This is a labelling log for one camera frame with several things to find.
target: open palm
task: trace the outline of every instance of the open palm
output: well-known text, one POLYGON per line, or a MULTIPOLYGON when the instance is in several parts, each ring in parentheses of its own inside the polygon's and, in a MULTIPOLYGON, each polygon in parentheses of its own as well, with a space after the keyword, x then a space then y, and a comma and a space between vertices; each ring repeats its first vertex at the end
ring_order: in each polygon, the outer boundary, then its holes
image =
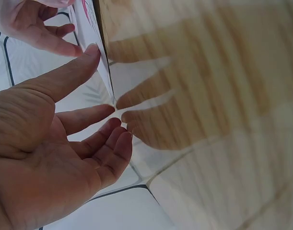
POLYGON ((79 56, 82 49, 62 38, 73 32, 71 23, 63 26, 46 26, 44 22, 54 17, 57 7, 66 7, 74 0, 5 0, 0 1, 0 30, 35 48, 64 56, 79 56))
POLYGON ((0 213, 13 229, 35 229, 70 214, 128 165, 132 135, 118 118, 86 140, 67 139, 113 107, 54 113, 55 102, 86 82, 99 58, 90 46, 69 64, 0 92, 0 213))

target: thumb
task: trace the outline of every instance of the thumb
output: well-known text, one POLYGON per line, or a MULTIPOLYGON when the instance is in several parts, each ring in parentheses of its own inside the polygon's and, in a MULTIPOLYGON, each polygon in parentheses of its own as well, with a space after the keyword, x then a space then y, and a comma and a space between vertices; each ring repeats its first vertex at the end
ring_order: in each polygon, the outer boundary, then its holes
POLYGON ((46 6, 54 7, 54 8, 68 7, 75 2, 75 0, 35 0, 35 1, 40 2, 46 6))

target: paper sheet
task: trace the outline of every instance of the paper sheet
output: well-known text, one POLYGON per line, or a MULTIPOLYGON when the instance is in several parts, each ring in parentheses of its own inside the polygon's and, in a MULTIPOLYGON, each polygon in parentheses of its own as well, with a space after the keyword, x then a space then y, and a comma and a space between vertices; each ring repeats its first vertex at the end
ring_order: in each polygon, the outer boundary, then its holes
POLYGON ((83 50, 91 43, 98 45, 99 50, 102 54, 101 60, 98 66, 98 72, 103 79, 103 82, 108 90, 112 103, 115 103, 115 98, 113 94, 109 66, 107 57, 104 50, 104 44, 102 42, 100 31, 97 24, 97 19, 94 11, 94 6, 92 0, 77 0, 74 5, 76 18, 72 21, 76 21, 77 25, 77 36, 83 50))

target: wooden surface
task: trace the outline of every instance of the wooden surface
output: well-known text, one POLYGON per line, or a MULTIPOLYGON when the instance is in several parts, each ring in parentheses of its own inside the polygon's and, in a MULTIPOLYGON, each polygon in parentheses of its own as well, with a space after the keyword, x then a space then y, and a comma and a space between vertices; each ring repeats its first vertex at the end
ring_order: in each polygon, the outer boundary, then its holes
POLYGON ((175 225, 293 230, 293 1, 99 2, 133 162, 175 225))

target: dark grout line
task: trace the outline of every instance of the dark grout line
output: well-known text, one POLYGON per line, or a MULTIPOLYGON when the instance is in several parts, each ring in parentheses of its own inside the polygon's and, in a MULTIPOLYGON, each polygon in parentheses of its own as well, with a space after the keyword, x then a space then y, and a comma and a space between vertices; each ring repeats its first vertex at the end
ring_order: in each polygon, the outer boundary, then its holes
POLYGON ((3 47, 4 47, 4 52, 6 54, 6 59, 7 59, 7 65, 8 65, 8 70, 9 70, 11 85, 14 86, 15 83, 14 83, 14 79, 13 79, 13 74, 12 74, 11 64, 10 64, 9 55, 8 55, 8 49, 7 49, 8 39, 9 39, 8 36, 4 39, 3 47))

